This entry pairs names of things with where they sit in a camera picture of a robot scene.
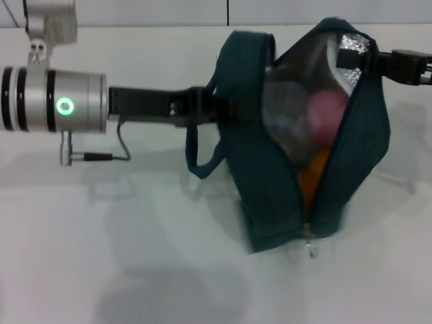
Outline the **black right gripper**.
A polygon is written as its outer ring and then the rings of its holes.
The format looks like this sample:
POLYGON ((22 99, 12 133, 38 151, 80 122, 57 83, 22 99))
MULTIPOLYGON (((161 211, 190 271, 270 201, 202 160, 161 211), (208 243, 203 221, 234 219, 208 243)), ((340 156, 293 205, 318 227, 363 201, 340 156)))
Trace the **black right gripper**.
MULTIPOLYGON (((337 68, 368 68, 369 52, 340 49, 337 68)), ((408 50, 380 52, 377 59, 377 73, 405 85, 431 85, 431 54, 408 50)))

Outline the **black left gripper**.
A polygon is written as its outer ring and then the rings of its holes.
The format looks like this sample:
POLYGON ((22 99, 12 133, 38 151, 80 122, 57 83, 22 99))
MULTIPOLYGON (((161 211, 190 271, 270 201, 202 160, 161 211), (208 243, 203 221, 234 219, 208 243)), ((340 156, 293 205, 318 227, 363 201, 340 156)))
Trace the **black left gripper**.
POLYGON ((186 90, 148 90, 110 87, 111 119, 125 122, 171 124, 180 128, 213 123, 252 124, 260 120, 255 101, 236 101, 214 96, 204 87, 186 90))

